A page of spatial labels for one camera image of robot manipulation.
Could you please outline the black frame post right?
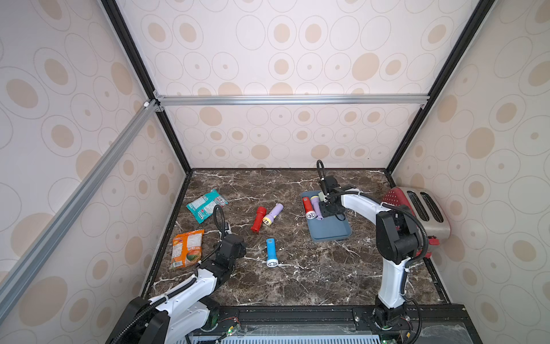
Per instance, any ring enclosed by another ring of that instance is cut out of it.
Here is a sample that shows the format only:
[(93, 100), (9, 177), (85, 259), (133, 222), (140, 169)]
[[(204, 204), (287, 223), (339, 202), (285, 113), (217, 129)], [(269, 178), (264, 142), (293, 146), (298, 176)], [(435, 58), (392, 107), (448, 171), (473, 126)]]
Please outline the black frame post right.
[(388, 178), (392, 177), (392, 173), (398, 167), (398, 164), (405, 155), (405, 152), (408, 150), (414, 137), (420, 130), (422, 124), (428, 116), (428, 113), (435, 105), (436, 100), (442, 93), (445, 85), (451, 78), (451, 75), (457, 68), (466, 50), (471, 45), (475, 35), (483, 24), (488, 13), (494, 7), (495, 3), (495, 0), (482, 0), (477, 3), (469, 20), (465, 23), (464, 29), (460, 32), (458, 40), (454, 44), (449, 57), (443, 64), (441, 71), (435, 79), (435, 82), (433, 83), (431, 89), (429, 90), (429, 98), (427, 103), (424, 106), (421, 106), (420, 110), (416, 113), (411, 125), (409, 126), (409, 129), (406, 131), (403, 139), (401, 140), (398, 149), (396, 150), (394, 156), (392, 157), (387, 168), (385, 169)]

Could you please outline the teal snack packet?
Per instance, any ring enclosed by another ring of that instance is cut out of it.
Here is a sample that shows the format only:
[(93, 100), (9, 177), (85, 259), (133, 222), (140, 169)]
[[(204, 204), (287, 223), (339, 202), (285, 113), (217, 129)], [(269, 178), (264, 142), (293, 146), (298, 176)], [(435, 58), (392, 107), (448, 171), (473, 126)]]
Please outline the teal snack packet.
[(209, 193), (200, 196), (193, 202), (186, 205), (187, 210), (192, 213), (195, 220), (202, 224), (207, 218), (213, 214), (216, 205), (224, 207), (228, 204), (226, 198), (220, 195), (216, 189), (212, 189)]

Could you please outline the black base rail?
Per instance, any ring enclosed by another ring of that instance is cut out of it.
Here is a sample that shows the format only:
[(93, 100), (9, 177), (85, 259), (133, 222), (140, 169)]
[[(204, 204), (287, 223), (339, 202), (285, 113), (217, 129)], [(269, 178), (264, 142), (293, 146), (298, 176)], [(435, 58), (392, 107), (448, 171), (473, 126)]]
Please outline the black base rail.
[(372, 306), (220, 306), (180, 314), (132, 302), (108, 343), (480, 343), (462, 305), (411, 305), (387, 330)]

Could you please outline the orange snack packet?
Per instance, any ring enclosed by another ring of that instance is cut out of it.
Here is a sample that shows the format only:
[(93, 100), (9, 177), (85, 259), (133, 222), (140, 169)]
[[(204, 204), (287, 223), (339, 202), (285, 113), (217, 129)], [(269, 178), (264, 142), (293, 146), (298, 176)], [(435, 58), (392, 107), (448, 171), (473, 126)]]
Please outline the orange snack packet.
[(196, 230), (178, 234), (173, 238), (170, 261), (170, 267), (172, 269), (190, 267), (200, 261), (202, 257), (203, 235), (203, 230)]

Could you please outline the silver aluminium rail back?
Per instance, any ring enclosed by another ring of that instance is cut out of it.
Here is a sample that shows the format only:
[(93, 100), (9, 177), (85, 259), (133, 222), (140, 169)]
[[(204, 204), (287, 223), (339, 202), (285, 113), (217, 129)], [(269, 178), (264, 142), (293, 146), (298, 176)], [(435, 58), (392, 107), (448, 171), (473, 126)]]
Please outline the silver aluminium rail back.
[(427, 94), (159, 96), (162, 106), (426, 104)]

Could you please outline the blue flashlight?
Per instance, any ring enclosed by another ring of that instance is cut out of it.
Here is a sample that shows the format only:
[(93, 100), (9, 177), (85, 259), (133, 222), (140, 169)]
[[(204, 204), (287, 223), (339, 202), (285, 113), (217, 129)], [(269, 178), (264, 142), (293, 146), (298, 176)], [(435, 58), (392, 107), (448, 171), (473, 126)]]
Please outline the blue flashlight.
[(267, 249), (267, 258), (266, 258), (267, 267), (270, 267), (270, 268), (277, 267), (279, 265), (279, 260), (276, 255), (275, 239), (269, 238), (266, 240), (266, 249)]

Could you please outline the purple flashlight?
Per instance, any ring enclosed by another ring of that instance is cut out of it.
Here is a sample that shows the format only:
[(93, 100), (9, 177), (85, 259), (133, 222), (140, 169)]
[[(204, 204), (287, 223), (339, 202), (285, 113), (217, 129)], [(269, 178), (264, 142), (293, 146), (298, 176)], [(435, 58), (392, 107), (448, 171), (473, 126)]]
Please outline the purple flashlight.
[(312, 196), (310, 198), (310, 201), (311, 201), (312, 207), (315, 211), (316, 219), (317, 220), (323, 220), (324, 217), (322, 215), (322, 211), (321, 211), (321, 208), (320, 208), (320, 198), (319, 198), (319, 196)]
[(282, 204), (276, 204), (275, 207), (263, 218), (263, 223), (267, 226), (271, 226), (283, 209), (284, 206)]

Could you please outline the red flashlight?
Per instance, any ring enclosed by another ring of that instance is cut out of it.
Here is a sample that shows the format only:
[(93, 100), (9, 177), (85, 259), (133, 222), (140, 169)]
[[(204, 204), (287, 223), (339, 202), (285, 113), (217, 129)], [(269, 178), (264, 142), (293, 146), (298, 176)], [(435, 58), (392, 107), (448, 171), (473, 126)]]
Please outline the red flashlight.
[(262, 224), (263, 224), (263, 219), (264, 219), (265, 216), (266, 216), (266, 208), (263, 207), (263, 206), (260, 206), (256, 210), (256, 216), (255, 216), (255, 219), (254, 219), (254, 223), (251, 227), (252, 232), (254, 232), (254, 233), (259, 233), (260, 232), (260, 229), (261, 229)]
[(316, 219), (317, 213), (314, 210), (312, 202), (309, 197), (305, 196), (302, 198), (302, 203), (305, 209), (306, 218), (308, 220)]

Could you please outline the blue plastic storage box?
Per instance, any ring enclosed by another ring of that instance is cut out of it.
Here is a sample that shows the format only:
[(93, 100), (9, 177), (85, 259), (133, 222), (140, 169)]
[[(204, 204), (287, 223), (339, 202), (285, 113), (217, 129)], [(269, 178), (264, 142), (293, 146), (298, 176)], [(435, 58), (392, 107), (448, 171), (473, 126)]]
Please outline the blue plastic storage box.
[[(321, 191), (305, 191), (301, 197), (321, 196)], [(324, 217), (323, 220), (307, 219), (307, 226), (313, 242), (337, 241), (348, 238), (352, 229), (346, 215)]]

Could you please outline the black frame post left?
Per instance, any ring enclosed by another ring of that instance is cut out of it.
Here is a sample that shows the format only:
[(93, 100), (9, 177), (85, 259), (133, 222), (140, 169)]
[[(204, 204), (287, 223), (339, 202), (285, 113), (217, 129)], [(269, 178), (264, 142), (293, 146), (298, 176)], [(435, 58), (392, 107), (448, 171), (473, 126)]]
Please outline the black frame post left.
[[(127, 58), (130, 61), (130, 64), (132, 65), (133, 70), (137, 75), (137, 78), (148, 99), (159, 100), (156, 95), (156, 88), (147, 71), (142, 55), (139, 53), (138, 48), (134, 42), (132, 34), (130, 33), (129, 28), (125, 20), (123, 19), (123, 14), (120, 10), (120, 7), (117, 5), (116, 1), (113, 0), (101, 0), (100, 3), (106, 12), (107, 17), (110, 20), (110, 23), (112, 24), (115, 33), (117, 34), (117, 37), (120, 40), (123, 49), (125, 50)], [(190, 163), (186, 158), (185, 153), (183, 152), (182, 146), (177, 138), (176, 132), (169, 120), (166, 111), (158, 110), (156, 112), (156, 115), (184, 172), (192, 172), (193, 169), (190, 167)]]

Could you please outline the black frame post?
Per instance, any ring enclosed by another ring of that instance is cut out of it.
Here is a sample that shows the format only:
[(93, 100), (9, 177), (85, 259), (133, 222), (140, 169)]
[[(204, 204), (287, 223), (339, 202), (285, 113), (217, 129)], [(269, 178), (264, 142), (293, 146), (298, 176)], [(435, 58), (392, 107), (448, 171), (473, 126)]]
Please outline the black frame post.
[[(125, 20), (123, 19), (123, 14), (120, 10), (120, 7), (117, 5), (116, 1), (113, 0), (101, 0), (100, 3), (106, 12), (107, 17), (110, 20), (110, 23), (112, 24), (115, 33), (117, 34), (117, 37), (120, 40), (123, 49), (125, 50), (127, 58), (130, 61), (130, 64), (132, 65), (133, 70), (137, 75), (137, 78), (148, 99), (159, 100), (156, 95), (156, 88), (147, 71), (142, 55), (139, 53), (138, 48), (134, 42), (132, 34), (130, 33), (129, 28)], [(182, 146), (177, 138), (176, 132), (169, 120), (166, 111), (158, 110), (156, 112), (156, 115), (184, 172), (192, 172), (193, 169), (190, 167), (190, 163), (186, 158), (185, 153), (183, 152)]]
[(398, 149), (396, 150), (394, 156), (392, 157), (387, 168), (385, 169), (388, 178), (392, 177), (392, 173), (398, 167), (398, 164), (405, 155), (405, 152), (408, 150), (414, 137), (420, 130), (422, 124), (428, 116), (428, 113), (435, 105), (436, 100), (442, 93), (445, 85), (451, 78), (451, 75), (457, 68), (466, 50), (471, 45), (475, 35), (483, 24), (488, 13), (494, 7), (495, 3), (495, 0), (482, 0), (477, 3), (469, 20), (465, 23), (464, 29), (460, 32), (458, 40), (454, 44), (449, 57), (443, 64), (441, 71), (435, 79), (435, 82), (433, 83), (431, 89), (429, 90), (429, 98), (427, 103), (424, 106), (421, 106), (420, 110), (416, 113), (411, 125), (409, 126), (409, 129), (406, 131), (403, 139), (401, 140)]

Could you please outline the silver aluminium rail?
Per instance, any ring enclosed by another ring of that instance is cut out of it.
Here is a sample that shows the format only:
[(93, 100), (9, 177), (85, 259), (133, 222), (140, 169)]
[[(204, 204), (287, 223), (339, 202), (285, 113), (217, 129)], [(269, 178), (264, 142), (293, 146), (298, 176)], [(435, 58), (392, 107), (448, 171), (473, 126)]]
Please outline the silver aluminium rail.
[(159, 96), (162, 106), (426, 104), (427, 94)]
[(5, 321), (159, 104), (158, 100), (151, 99), (140, 109), (14, 266), (1, 285), (1, 321)]

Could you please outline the red polka dot toaster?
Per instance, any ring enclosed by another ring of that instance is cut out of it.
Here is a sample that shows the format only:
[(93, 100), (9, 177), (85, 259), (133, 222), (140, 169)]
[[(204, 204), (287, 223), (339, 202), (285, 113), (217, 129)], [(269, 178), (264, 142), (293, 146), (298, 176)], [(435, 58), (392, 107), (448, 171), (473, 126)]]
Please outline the red polka dot toaster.
[(386, 193), (382, 202), (393, 206), (407, 206), (423, 224), (429, 241), (426, 258), (430, 258), (433, 251), (451, 236), (447, 216), (428, 190), (396, 186)]

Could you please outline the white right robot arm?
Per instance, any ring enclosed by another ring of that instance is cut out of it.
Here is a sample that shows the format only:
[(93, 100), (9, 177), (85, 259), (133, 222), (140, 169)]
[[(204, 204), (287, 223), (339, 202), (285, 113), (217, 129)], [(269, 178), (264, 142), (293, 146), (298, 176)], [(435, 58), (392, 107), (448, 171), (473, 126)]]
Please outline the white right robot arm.
[(379, 203), (359, 189), (342, 187), (334, 176), (319, 176), (327, 209), (352, 210), (376, 226), (376, 247), (382, 256), (382, 282), (373, 317), (380, 328), (389, 328), (405, 315), (405, 283), (409, 267), (424, 258), (428, 235), (406, 206)]

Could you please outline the silver aluminium rail left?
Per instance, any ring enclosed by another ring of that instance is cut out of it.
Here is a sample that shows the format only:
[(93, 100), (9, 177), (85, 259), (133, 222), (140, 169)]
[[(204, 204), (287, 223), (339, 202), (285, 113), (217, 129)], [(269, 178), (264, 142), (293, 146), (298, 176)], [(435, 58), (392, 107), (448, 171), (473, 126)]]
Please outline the silver aluminium rail left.
[(158, 100), (151, 99), (140, 109), (14, 266), (1, 285), (1, 321), (5, 321), (159, 104)]

